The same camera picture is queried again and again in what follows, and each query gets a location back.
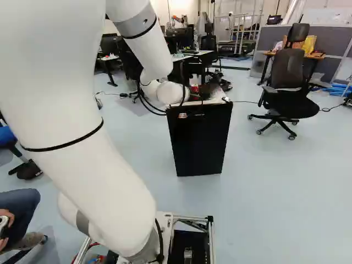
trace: hand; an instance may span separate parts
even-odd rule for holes
[[[0,239],[0,252],[6,247],[7,241],[9,241],[9,238]]]
[[[13,222],[15,221],[15,215],[10,213],[9,210],[6,209],[0,209],[0,216],[7,216],[9,218],[8,227],[11,227]]]

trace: person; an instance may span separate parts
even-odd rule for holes
[[[0,192],[0,216],[9,218],[6,238],[0,239],[0,255],[10,250],[29,250],[47,239],[42,233],[26,233],[39,202],[36,189]]]

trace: gray floor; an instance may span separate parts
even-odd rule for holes
[[[261,88],[249,71],[224,70],[234,88],[234,101],[257,101]],[[119,87],[95,76],[95,90],[127,91],[123,74]],[[309,95],[321,107],[341,102],[324,92]],[[302,120],[287,132],[273,127],[255,133],[262,120],[248,121],[249,113],[264,113],[257,105],[236,103],[221,175],[177,178],[167,121],[147,113],[129,98],[99,95],[101,113],[113,142],[142,177],[158,209],[184,215],[214,215],[218,263],[238,264],[350,264],[352,262],[352,178],[349,138],[352,109],[339,107]],[[57,189],[47,176],[18,180],[7,171],[17,158],[0,167],[0,191],[37,188],[42,201],[30,230],[50,235],[50,244],[33,263],[70,263],[84,236],[58,214]]]

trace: person's leg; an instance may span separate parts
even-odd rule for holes
[[[9,241],[5,250],[24,237],[39,202],[40,194],[36,189],[0,192],[0,208],[15,215],[13,225],[7,230]]]

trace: shoe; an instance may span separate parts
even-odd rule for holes
[[[46,235],[39,232],[27,233],[19,242],[11,247],[11,250],[30,250],[38,244],[44,244],[47,239]]]

